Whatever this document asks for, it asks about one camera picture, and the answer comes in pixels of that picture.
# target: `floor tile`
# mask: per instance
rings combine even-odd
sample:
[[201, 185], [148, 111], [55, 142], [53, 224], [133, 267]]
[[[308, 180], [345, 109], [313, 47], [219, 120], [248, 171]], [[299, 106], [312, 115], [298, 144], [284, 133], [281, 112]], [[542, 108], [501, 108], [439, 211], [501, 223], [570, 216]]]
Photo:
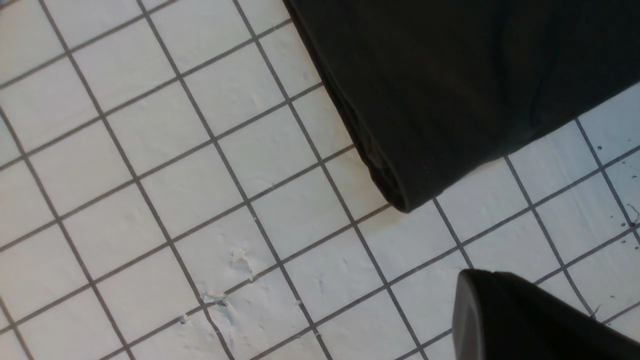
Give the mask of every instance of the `floor tile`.
[[0, 63], [3, 64], [0, 83], [16, 78], [63, 52], [38, 0], [19, 1], [3, 8], [0, 49]]
[[354, 219], [357, 220], [387, 203], [355, 149], [329, 161], [326, 167]]
[[386, 291], [320, 325], [318, 330], [334, 360], [389, 360], [415, 348]]
[[198, 306], [170, 249], [100, 282], [98, 289], [128, 342]]
[[628, 229], [602, 174], [551, 199], [538, 212], [565, 263]]
[[100, 359], [122, 346], [91, 289], [19, 326], [35, 359]]
[[0, 104], [25, 151], [98, 115], [66, 58], [1, 90]]
[[531, 201], [564, 188], [598, 165], [575, 122], [509, 155]]
[[458, 274], [465, 268], [465, 259], [454, 252], [393, 285], [396, 298], [421, 343], [451, 328]]
[[316, 162], [289, 108], [280, 108], [220, 141], [240, 185], [252, 197]]
[[455, 360], [453, 336], [447, 335], [424, 349], [429, 360]]
[[175, 246], [198, 291], [208, 296], [221, 296], [275, 264], [246, 207], [196, 231]]
[[560, 264], [531, 212], [465, 247], [475, 268], [513, 272], [535, 282]]
[[640, 223], [640, 152], [622, 159], [607, 170], [632, 223]]
[[53, 220], [24, 162], [0, 172], [0, 245], [6, 245]]
[[250, 38], [232, 0], [181, 0], [151, 18], [180, 72]]
[[285, 267], [314, 321], [382, 286], [352, 229], [293, 259]]
[[640, 145], [639, 112], [640, 85], [634, 85], [580, 116], [602, 163]]
[[386, 209], [359, 228], [389, 281], [456, 246], [433, 202], [410, 214]]
[[103, 111], [174, 77], [146, 21], [138, 21], [74, 53]]
[[584, 300], [598, 308], [600, 321], [640, 301], [640, 288], [630, 286], [639, 272], [640, 250], [632, 234], [569, 268]]
[[142, 184], [172, 238], [242, 201], [213, 145], [144, 178]]
[[586, 309], [584, 309], [580, 299], [578, 299], [578, 295], [575, 294], [575, 291], [571, 287], [571, 284], [569, 284], [569, 280], [567, 280], [564, 273], [561, 272], [560, 274], [552, 276], [545, 282], [541, 283], [539, 287], [563, 302], [571, 305], [574, 309], [578, 309], [584, 314], [587, 314]]
[[260, 43], [289, 96], [320, 82], [316, 67], [293, 24], [265, 36]]
[[165, 243], [135, 184], [74, 214], [64, 223], [94, 279]]
[[46, 0], [46, 3], [70, 48], [141, 15], [136, 0]]
[[256, 356], [308, 326], [279, 270], [230, 294], [226, 303], [210, 307], [209, 313], [237, 360]]
[[326, 356], [316, 339], [316, 335], [312, 331], [309, 331], [298, 339], [265, 356], [263, 359], [326, 360]]
[[222, 360], [227, 355], [202, 311], [131, 348], [136, 360]]
[[4, 118], [0, 115], [0, 166], [18, 158], [18, 156], [20, 156], [20, 151], [18, 151], [18, 147], [4, 123]]
[[109, 116], [138, 175], [210, 140], [179, 83]]
[[238, 2], [256, 34], [289, 18], [289, 12], [282, 0], [239, 0]]
[[0, 335], [0, 348], [3, 357], [11, 360], [28, 360], [27, 354], [22, 349], [18, 338], [13, 331]]
[[31, 162], [61, 215], [131, 178], [101, 122], [35, 154]]
[[629, 311], [619, 318], [610, 322], [609, 327], [619, 333], [640, 341], [640, 307]]
[[14, 320], [87, 283], [56, 225], [0, 254], [0, 292]]
[[504, 160], [458, 181], [438, 196], [438, 200], [460, 241], [527, 207]]
[[284, 101], [255, 44], [250, 44], [186, 78], [215, 135]]
[[353, 143], [324, 87], [295, 100], [293, 105], [323, 159]]
[[253, 206], [281, 258], [349, 225], [320, 168], [257, 199]]

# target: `white tile floor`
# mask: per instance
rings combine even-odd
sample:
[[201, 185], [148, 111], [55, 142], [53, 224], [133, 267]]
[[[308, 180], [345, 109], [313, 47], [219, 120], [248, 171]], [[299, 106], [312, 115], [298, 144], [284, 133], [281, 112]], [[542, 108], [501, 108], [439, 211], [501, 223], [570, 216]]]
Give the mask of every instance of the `white tile floor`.
[[0, 354], [453, 359], [457, 273], [640, 340], [640, 85], [410, 215], [281, 0], [0, 10]]

